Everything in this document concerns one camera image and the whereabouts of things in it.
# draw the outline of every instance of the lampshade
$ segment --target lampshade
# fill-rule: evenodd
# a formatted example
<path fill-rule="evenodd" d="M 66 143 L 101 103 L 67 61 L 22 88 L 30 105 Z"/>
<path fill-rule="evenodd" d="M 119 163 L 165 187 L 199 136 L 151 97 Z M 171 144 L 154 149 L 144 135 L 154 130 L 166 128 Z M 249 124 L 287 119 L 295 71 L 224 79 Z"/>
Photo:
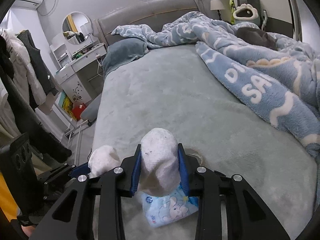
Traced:
<path fill-rule="evenodd" d="M 224 10 L 224 6 L 220 0 L 210 1 L 210 10 Z"/>
<path fill-rule="evenodd" d="M 84 37 L 93 33 L 93 29 L 90 22 L 87 22 L 84 25 L 82 25 L 80 29 Z"/>

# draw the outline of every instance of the mattress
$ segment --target mattress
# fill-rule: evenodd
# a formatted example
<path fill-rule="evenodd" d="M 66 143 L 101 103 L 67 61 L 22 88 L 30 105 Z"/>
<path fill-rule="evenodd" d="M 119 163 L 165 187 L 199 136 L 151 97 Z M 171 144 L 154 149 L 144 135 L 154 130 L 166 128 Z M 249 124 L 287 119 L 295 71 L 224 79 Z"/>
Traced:
<path fill-rule="evenodd" d="M 186 152 L 198 152 L 211 170 L 241 174 L 291 239 L 310 220 L 316 163 L 292 135 L 276 130 L 234 97 L 194 45 L 152 50 L 106 77 L 92 150 L 107 144 L 123 159 L 155 127 L 172 132 Z M 123 199 L 127 240 L 194 239 L 197 213 L 154 229 L 140 202 L 139 194 Z"/>

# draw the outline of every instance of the silver screw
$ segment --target silver screw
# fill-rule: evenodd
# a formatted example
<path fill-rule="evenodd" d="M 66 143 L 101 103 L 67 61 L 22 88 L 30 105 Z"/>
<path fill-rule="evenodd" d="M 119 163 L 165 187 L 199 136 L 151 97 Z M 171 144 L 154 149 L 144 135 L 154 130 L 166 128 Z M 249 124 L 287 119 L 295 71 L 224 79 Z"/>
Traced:
<path fill-rule="evenodd" d="M 80 176 L 78 177 L 78 180 L 79 180 L 80 182 L 84 182 L 84 181 L 87 180 L 87 176 L 86 176 L 86 175 L 80 175 Z"/>
<path fill-rule="evenodd" d="M 207 171 L 207 169 L 205 167 L 200 166 L 200 167 L 197 168 L 197 171 L 199 173 L 205 173 Z"/>
<path fill-rule="evenodd" d="M 116 174 L 122 173 L 123 169 L 121 167 L 114 168 L 113 172 Z"/>
<path fill-rule="evenodd" d="M 233 176 L 233 179 L 234 179 L 235 181 L 241 181 L 241 180 L 242 180 L 242 177 L 241 177 L 240 175 L 236 174 L 236 175 Z"/>

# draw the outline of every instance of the cat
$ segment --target cat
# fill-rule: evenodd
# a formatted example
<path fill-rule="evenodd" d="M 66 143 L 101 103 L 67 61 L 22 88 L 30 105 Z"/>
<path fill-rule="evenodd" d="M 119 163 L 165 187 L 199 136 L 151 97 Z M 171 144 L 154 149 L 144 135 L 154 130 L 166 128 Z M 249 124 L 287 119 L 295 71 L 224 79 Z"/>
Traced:
<path fill-rule="evenodd" d="M 243 27 L 236 31 L 235 36 L 251 45 L 277 50 L 276 40 L 263 30 Z"/>

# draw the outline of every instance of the headboard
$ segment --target headboard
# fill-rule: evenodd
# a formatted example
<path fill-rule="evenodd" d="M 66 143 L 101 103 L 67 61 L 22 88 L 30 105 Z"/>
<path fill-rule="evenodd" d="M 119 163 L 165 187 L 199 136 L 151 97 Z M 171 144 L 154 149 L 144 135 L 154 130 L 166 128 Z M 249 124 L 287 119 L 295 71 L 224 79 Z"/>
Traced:
<path fill-rule="evenodd" d="M 145 0 L 108 13 L 94 22 L 101 41 L 111 45 L 123 39 L 120 35 L 111 35 L 118 25 L 147 24 L 155 32 L 160 32 L 164 24 L 191 11 L 199 11 L 195 0 Z"/>

